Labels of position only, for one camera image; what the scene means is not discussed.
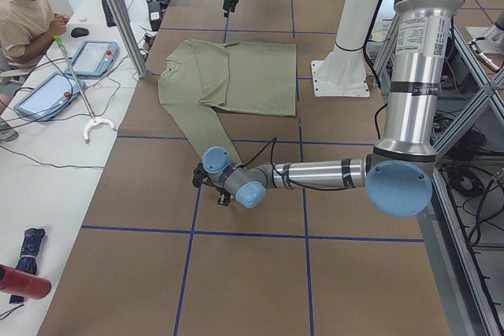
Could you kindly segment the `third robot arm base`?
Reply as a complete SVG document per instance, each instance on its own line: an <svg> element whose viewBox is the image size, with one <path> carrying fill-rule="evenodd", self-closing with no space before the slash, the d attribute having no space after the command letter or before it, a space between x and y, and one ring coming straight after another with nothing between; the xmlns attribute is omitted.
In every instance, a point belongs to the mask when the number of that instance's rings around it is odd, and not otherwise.
<svg viewBox="0 0 504 336"><path fill-rule="evenodd" d="M490 27L467 27L469 45L478 54L503 55L503 13Z"/></svg>

